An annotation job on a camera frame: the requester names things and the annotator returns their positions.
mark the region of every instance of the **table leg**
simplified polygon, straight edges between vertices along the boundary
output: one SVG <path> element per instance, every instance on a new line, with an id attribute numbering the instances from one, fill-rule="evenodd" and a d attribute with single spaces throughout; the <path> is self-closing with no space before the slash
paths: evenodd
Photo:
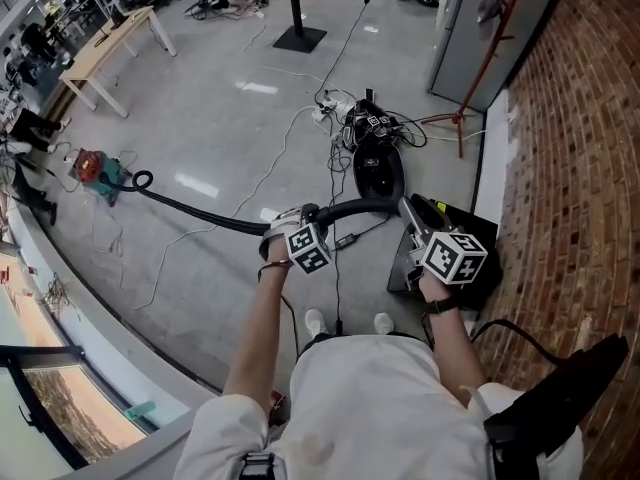
<path id="1" fill-rule="evenodd" d="M 74 94 L 80 98 L 80 100 L 91 110 L 95 110 L 95 104 L 87 98 L 87 96 L 78 88 L 78 86 L 73 82 L 73 80 L 63 80 L 69 89 L 71 89 Z"/>
<path id="2" fill-rule="evenodd" d="M 111 105 L 118 114 L 120 114 L 122 117 L 129 116 L 129 112 L 127 112 L 125 109 L 122 108 L 120 103 L 118 103 L 115 100 L 115 98 L 107 92 L 107 90 L 102 86 L 100 82 L 98 82 L 98 80 L 96 80 L 95 77 L 90 76 L 87 79 L 87 82 L 91 84 L 91 87 L 93 87 L 96 91 L 98 91 L 98 94 L 100 96 L 102 96 L 105 100 L 107 100 L 107 103 L 109 103 L 109 105 Z"/>
<path id="3" fill-rule="evenodd" d="M 304 28 L 302 28 L 302 11 L 300 10 L 300 0 L 291 0 L 291 14 L 293 14 L 293 31 L 298 37 L 304 37 Z"/>
<path id="4" fill-rule="evenodd" d="M 300 0 L 291 0 L 291 14 L 293 26 L 273 43 L 274 48 L 293 50 L 294 52 L 311 53 L 320 40 L 327 33 L 325 30 L 302 26 L 302 14 L 300 12 Z"/>
<path id="5" fill-rule="evenodd" d="M 138 56 L 138 52 L 137 50 L 131 46 L 127 41 L 124 42 L 124 45 L 126 46 L 127 50 L 129 50 L 129 53 L 131 54 L 132 57 L 137 57 Z"/>
<path id="6" fill-rule="evenodd" d="M 85 37 L 87 35 L 85 34 L 84 30 L 82 30 L 82 27 L 78 25 L 75 21 L 72 21 L 71 24 L 78 31 L 78 34 L 80 34 L 82 37 Z"/>
<path id="7" fill-rule="evenodd" d="M 169 50 L 171 56 L 175 57 L 176 55 L 178 55 L 178 52 L 176 52 L 176 49 L 173 47 L 173 43 L 171 42 L 171 39 L 169 39 L 169 36 L 165 32 L 164 28 L 162 28 L 160 20 L 156 16 L 155 12 L 151 11 L 151 14 L 149 14 L 149 21 L 151 22 L 151 26 L 160 36 L 160 39 L 162 39 L 164 45 L 167 47 L 167 50 Z"/>

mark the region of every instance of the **wrist strap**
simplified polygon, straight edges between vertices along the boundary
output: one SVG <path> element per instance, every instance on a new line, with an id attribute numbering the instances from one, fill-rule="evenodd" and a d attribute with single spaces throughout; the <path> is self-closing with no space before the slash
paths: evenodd
<path id="1" fill-rule="evenodd" d="M 449 311 L 455 307 L 458 307 L 458 297 L 451 295 L 443 300 L 427 302 L 427 313 L 431 315 L 439 315 L 440 313 L 444 313 L 445 311 Z"/>
<path id="2" fill-rule="evenodd" d="M 269 263 L 265 263 L 260 267 L 260 270 L 258 270 L 258 281 L 260 281 L 260 278 L 262 277 L 262 271 L 265 268 L 281 267 L 281 268 L 288 269 L 291 265 L 293 265 L 293 261 L 291 260 L 279 260 L 279 261 L 271 261 Z"/>

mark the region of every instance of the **window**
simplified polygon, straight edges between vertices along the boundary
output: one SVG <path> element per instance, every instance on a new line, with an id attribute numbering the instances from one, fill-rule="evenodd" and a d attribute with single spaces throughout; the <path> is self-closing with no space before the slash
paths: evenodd
<path id="1" fill-rule="evenodd" d="M 31 347 L 46 347 L 54 351 L 70 345 L 48 310 L 35 297 L 25 295 L 33 291 L 33 286 L 20 260 L 0 254 L 0 270 L 6 271 L 7 267 L 8 282 L 0 287 L 0 323 L 5 324 L 1 326 L 0 337 L 4 345 L 24 348 L 15 348 L 14 351 L 5 347 L 5 355 L 26 353 L 33 350 Z M 18 389 L 22 387 L 25 402 L 29 401 L 28 392 L 32 390 L 34 401 L 39 401 L 64 436 L 54 436 L 51 439 L 54 446 L 60 451 L 62 442 L 62 448 L 70 444 L 75 449 L 76 453 L 71 453 L 71 456 L 76 455 L 76 460 L 68 461 L 77 468 L 85 461 L 91 464 L 131 446 L 155 427 L 129 421 L 123 410 L 130 405 L 121 397 L 114 396 L 112 390 L 109 392 L 104 380 L 80 357 L 78 347 L 68 348 L 76 349 L 76 356 L 69 354 L 62 360 L 47 359 L 50 356 L 41 351 L 36 359 L 24 364 L 18 359 L 5 357 L 4 360 L 12 363 L 12 377 Z M 24 381 L 22 384 L 27 383 L 31 390 L 21 386 L 20 378 Z M 29 406 L 32 415 L 38 410 Z"/>

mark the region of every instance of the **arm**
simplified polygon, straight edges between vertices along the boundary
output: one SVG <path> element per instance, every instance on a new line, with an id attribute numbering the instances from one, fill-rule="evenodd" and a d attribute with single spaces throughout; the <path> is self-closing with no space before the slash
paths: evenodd
<path id="1" fill-rule="evenodd" d="M 426 270 L 420 279 L 420 291 L 427 302 L 444 300 L 450 296 L 447 287 Z M 480 356 L 471 344 L 458 308 L 430 315 L 429 319 L 440 382 L 466 407 L 470 395 L 460 386 L 477 389 L 487 382 Z"/>
<path id="2" fill-rule="evenodd" d="M 287 258 L 284 238 L 273 240 L 269 245 L 268 261 Z M 283 267 L 271 267 L 262 271 L 251 314 L 240 340 L 240 349 L 222 393 L 253 398 L 267 416 L 280 337 L 280 295 L 287 271 Z"/>

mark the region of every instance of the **red tripod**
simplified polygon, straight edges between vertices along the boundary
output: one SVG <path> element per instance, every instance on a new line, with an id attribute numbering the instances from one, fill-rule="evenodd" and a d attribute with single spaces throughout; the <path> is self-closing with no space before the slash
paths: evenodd
<path id="1" fill-rule="evenodd" d="M 493 36 L 491 45 L 487 50 L 487 54 L 485 55 L 484 60 L 482 61 L 482 65 L 480 66 L 480 69 L 478 70 L 478 73 L 476 74 L 476 77 L 473 80 L 473 83 L 471 84 L 471 87 L 469 88 L 469 91 L 467 92 L 467 95 L 464 97 L 464 100 L 460 104 L 460 107 L 458 108 L 458 110 L 456 110 L 453 114 L 442 114 L 434 117 L 428 117 L 427 119 L 423 119 L 422 121 L 420 121 L 420 124 L 427 124 L 427 123 L 435 123 L 438 121 L 445 121 L 447 119 L 451 119 L 451 122 L 456 125 L 456 128 L 458 130 L 458 158 L 462 158 L 462 121 L 465 117 L 464 111 L 469 105 L 469 101 L 471 101 L 473 93 L 478 88 L 478 85 L 480 84 L 482 77 L 487 71 L 487 68 L 489 67 L 489 63 L 491 62 L 491 59 L 494 56 L 495 57 L 498 56 L 496 53 L 496 50 L 498 49 L 498 45 L 500 44 L 500 42 L 506 41 L 508 39 L 513 39 L 513 36 L 505 36 L 504 31 L 507 27 L 507 24 L 509 23 L 509 18 L 511 18 L 511 14 L 513 12 L 513 8 L 515 7 L 516 1 L 517 0 L 507 0 L 507 6 L 505 8 L 502 19 L 500 20 L 500 23 L 498 25 L 498 29 L 496 30 L 496 33 Z"/>

